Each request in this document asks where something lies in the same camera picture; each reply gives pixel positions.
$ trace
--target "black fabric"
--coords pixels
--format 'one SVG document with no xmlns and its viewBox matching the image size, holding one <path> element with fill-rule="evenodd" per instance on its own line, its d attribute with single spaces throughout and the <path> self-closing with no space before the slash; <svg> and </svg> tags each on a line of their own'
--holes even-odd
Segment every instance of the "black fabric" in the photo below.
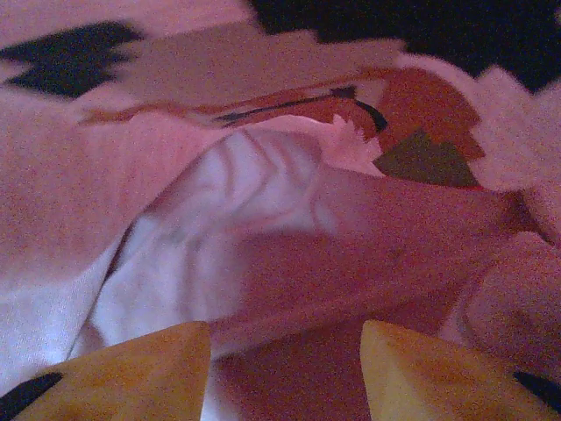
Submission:
<svg viewBox="0 0 561 421">
<path fill-rule="evenodd" d="M 77 98 L 115 78 L 109 65 L 130 59 L 111 48 L 138 39 L 142 35 L 126 24 L 102 22 L 7 47 L 0 51 L 0 59 L 32 64 L 8 84 Z"/>
<path fill-rule="evenodd" d="M 403 39 L 473 77 L 493 64 L 536 91 L 561 75 L 559 0 L 249 0 L 267 33 L 315 30 L 320 42 Z"/>
</svg>

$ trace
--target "green felt piece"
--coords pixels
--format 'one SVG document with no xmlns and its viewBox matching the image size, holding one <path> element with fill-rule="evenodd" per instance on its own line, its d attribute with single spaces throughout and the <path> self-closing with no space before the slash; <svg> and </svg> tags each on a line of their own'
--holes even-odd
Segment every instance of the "green felt piece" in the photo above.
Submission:
<svg viewBox="0 0 561 421">
<path fill-rule="evenodd" d="M 479 186 L 458 149 L 448 142 L 432 144 L 423 130 L 417 130 L 373 163 L 385 175 L 413 182 L 448 187 Z"/>
</svg>

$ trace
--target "brown felt piece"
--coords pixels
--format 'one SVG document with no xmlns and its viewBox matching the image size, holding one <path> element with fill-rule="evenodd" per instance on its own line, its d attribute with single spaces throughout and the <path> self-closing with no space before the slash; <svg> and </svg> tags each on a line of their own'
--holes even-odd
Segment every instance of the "brown felt piece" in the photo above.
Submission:
<svg viewBox="0 0 561 421">
<path fill-rule="evenodd" d="M 387 81 L 380 103 L 375 104 L 388 122 L 378 136 L 383 152 L 421 127 L 433 143 L 452 143 L 468 161 L 485 156 L 470 133 L 479 116 L 448 82 L 417 68 L 367 70 L 369 77 Z"/>
<path fill-rule="evenodd" d="M 434 145 L 422 130 L 382 154 L 374 165 L 385 175 L 413 182 L 448 187 L 479 186 L 465 158 L 452 143 Z"/>
</svg>

